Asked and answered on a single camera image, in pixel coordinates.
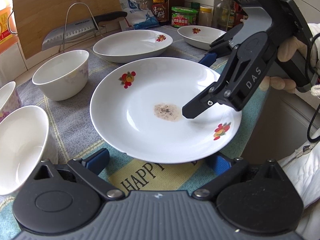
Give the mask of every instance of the white cup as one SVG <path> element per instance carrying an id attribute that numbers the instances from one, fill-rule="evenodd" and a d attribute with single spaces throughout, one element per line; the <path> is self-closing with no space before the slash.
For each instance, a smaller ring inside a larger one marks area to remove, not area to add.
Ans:
<path id="1" fill-rule="evenodd" d="M 32 82 L 51 100 L 61 101 L 79 93 L 88 81 L 89 52 L 72 50 L 44 63 Z"/>
<path id="2" fill-rule="evenodd" d="M 22 106 L 16 83 L 9 82 L 0 89 L 0 122 Z"/>
<path id="3" fill-rule="evenodd" d="M 25 106 L 0 123 L 0 195 L 16 195 L 42 159 L 58 163 L 47 113 Z"/>

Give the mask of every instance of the wooden cutting board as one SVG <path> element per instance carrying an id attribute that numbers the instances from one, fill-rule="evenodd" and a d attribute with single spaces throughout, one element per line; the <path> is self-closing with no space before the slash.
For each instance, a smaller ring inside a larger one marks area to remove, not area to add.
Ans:
<path id="1" fill-rule="evenodd" d="M 25 58 L 41 51 L 46 35 L 65 25 L 67 10 L 75 2 L 87 4 L 94 16 L 121 11 L 119 0 L 13 0 L 18 37 Z M 85 5 L 75 5 L 69 12 L 68 23 L 90 17 Z"/>

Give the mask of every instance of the plate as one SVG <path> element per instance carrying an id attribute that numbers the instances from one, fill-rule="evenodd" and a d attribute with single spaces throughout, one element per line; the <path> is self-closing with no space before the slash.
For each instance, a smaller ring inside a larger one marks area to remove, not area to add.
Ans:
<path id="1" fill-rule="evenodd" d="M 93 51 L 107 61 L 129 63 L 157 57 L 173 42 L 165 33 L 152 30 L 132 30 L 115 33 L 93 46 Z"/>
<path id="2" fill-rule="evenodd" d="M 178 33 L 191 46 L 209 50 L 210 44 L 226 32 L 211 27 L 189 25 L 179 28 Z"/>
<path id="3" fill-rule="evenodd" d="M 157 57 L 128 63 L 107 75 L 90 102 L 99 135 L 127 155 L 154 163 L 207 157 L 234 137 L 242 112 L 215 104 L 195 119 L 182 107 L 219 74 L 196 62 Z"/>

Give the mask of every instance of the plastic bag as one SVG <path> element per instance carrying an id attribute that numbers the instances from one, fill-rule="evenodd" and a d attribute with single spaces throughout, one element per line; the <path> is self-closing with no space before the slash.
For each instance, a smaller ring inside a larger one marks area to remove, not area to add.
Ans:
<path id="1" fill-rule="evenodd" d="M 159 26 L 158 20 L 149 9 L 141 9 L 135 0 L 120 0 L 120 5 L 128 15 L 120 21 L 122 31 L 145 30 Z"/>

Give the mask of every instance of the green jar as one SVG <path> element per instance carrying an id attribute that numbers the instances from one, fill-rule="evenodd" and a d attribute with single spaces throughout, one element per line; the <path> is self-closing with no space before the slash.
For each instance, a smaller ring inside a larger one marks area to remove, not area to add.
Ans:
<path id="1" fill-rule="evenodd" d="M 172 7 L 171 25 L 175 28 L 180 28 L 188 25 L 196 24 L 197 10 L 186 7 Z"/>

